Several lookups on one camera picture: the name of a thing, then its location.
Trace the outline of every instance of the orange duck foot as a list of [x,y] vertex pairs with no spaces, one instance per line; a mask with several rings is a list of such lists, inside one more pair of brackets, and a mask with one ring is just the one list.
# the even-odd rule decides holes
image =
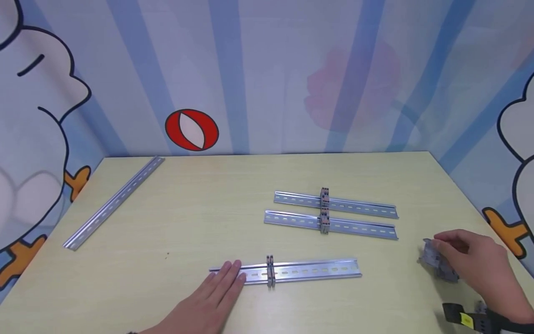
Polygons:
[[520,259],[524,258],[526,255],[525,250],[518,240],[525,237],[528,233],[525,223],[518,222],[508,225],[502,216],[491,207],[482,209],[482,214],[512,253]]
[[13,260],[3,268],[0,268],[0,291],[6,287],[11,279],[18,278],[22,275],[22,272],[28,267],[39,249],[41,249],[45,240],[45,235],[37,238],[32,244],[19,240],[7,249],[8,253],[13,257]]
[[80,191],[82,191],[82,188],[85,186],[87,181],[89,180],[89,176],[91,175],[91,167],[84,166],[80,168],[72,176],[69,172],[65,171],[65,183],[72,189],[72,192],[70,193],[70,201],[74,202],[76,197],[78,197],[78,194]]

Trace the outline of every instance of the yellow label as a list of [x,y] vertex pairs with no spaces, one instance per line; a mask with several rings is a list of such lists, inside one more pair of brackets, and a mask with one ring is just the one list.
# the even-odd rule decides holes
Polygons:
[[475,324],[473,323],[473,318],[471,318],[470,316],[468,316],[465,313],[460,313],[460,316],[462,317],[461,318],[462,325],[468,326],[471,329],[475,329]]

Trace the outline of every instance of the wrist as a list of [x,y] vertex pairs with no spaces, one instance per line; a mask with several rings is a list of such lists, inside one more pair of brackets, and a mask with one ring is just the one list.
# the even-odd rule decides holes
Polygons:
[[517,290],[502,290],[499,294],[482,297],[489,309],[508,318],[511,322],[534,323],[534,309],[521,287]]

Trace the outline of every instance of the tabletop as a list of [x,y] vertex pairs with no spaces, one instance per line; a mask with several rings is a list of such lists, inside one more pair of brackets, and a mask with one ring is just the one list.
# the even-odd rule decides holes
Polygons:
[[[248,285],[225,333],[470,333],[441,304],[472,310],[462,281],[417,259],[423,238],[464,228],[497,238],[428,152],[169,157],[76,251],[62,244],[150,158],[106,158],[0,305],[5,333],[117,333],[158,323],[225,260],[358,259],[363,276]],[[394,204],[399,240],[263,223],[275,190]],[[510,254],[529,299],[534,281]]]

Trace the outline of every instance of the cartoon eye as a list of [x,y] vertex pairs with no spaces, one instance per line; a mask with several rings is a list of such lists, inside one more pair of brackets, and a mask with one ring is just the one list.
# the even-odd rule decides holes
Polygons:
[[35,66],[39,65],[39,63],[42,62],[43,59],[44,59],[44,55],[43,54],[37,56],[37,58],[34,61],[32,61],[32,63],[30,65],[28,65],[28,67],[26,67],[25,69],[23,69],[22,71],[17,73],[17,76],[23,76],[23,75],[28,74],[28,72],[30,72],[32,69],[34,69]]

